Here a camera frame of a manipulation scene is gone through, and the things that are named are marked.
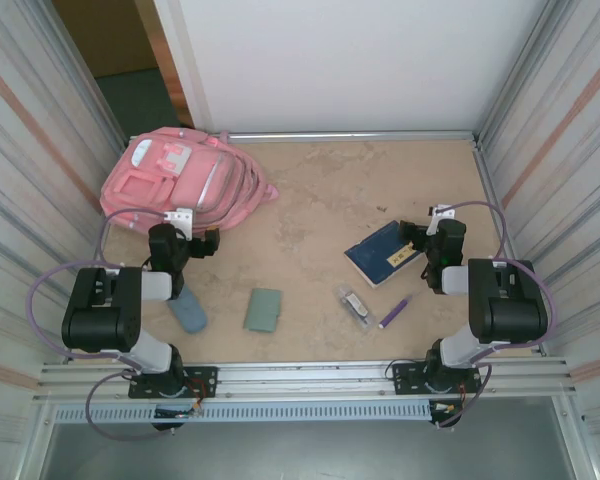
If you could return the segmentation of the dark blue book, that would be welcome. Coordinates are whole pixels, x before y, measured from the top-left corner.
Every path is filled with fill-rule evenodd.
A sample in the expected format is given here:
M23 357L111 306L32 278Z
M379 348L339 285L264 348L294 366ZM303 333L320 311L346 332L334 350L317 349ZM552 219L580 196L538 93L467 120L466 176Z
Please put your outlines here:
M367 284L377 288L416 262L422 253L404 240L399 222L393 220L347 249L344 255Z

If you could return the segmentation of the pink school backpack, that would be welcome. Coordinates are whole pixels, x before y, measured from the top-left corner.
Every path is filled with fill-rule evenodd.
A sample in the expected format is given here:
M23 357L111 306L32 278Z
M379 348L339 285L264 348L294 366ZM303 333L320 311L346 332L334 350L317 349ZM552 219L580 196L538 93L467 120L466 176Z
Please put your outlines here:
M163 127L132 140L105 181L100 204L119 226L146 234L176 208L195 212L193 232L236 227L278 190L246 152L205 132Z

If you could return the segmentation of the blue-grey glasses case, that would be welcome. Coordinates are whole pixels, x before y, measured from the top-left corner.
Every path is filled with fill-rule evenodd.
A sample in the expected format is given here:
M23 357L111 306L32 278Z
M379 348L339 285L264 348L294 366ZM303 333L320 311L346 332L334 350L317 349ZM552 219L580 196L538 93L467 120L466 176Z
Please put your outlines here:
M196 334L207 326L207 315L187 285L184 285L179 296L169 300L167 305L186 333Z

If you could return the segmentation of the purple marker pen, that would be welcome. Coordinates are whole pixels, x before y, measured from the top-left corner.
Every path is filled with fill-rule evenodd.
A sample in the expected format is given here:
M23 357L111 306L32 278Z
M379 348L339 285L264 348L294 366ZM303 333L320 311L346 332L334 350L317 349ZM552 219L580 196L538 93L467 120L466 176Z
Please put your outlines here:
M379 322L379 329L386 329L389 324L391 324L396 317L407 307L407 305L412 301L413 296L408 295L405 298L401 299L390 311L389 313Z

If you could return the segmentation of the green wallet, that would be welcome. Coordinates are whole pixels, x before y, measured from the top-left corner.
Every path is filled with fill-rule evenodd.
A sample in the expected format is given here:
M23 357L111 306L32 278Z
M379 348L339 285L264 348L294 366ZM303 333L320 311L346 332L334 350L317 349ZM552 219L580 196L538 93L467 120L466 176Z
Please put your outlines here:
M255 288L251 292L244 328L252 332L273 333L281 310L282 292Z

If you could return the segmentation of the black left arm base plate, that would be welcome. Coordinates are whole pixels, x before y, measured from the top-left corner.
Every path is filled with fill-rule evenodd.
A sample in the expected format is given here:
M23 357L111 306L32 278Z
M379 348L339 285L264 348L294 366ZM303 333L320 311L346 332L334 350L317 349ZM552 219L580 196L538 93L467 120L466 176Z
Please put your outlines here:
M216 395L219 369L210 366L184 367L181 374L141 374L128 389L131 399L193 399L204 400Z

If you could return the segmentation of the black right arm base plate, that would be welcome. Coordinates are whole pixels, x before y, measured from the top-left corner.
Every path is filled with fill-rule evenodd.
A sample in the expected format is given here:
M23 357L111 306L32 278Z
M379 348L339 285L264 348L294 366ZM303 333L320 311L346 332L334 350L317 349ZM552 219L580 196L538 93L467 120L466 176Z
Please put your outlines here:
M477 369L433 367L426 362L394 364L392 375L397 395L476 393L482 385Z

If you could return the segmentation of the wide aluminium mounting rail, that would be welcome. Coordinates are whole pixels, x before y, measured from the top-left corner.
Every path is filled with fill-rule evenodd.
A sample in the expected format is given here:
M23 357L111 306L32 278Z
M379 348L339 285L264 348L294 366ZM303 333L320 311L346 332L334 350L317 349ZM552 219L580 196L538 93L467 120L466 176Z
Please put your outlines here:
M204 388L215 402L295 400L375 400L395 395L387 361L219 363ZM485 361L492 371L484 398L563 397L576 387L562 358L496 357ZM42 369L33 401L77 403L103 377L119 372L113 364L72 363Z

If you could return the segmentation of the white door frame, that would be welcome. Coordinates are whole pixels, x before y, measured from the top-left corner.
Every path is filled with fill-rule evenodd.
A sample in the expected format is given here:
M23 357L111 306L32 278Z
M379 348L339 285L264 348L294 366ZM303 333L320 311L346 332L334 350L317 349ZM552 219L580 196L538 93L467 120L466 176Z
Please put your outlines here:
M211 118L201 73L190 38L184 0L153 0L164 37L156 60L163 73L176 115L182 124L212 132Z

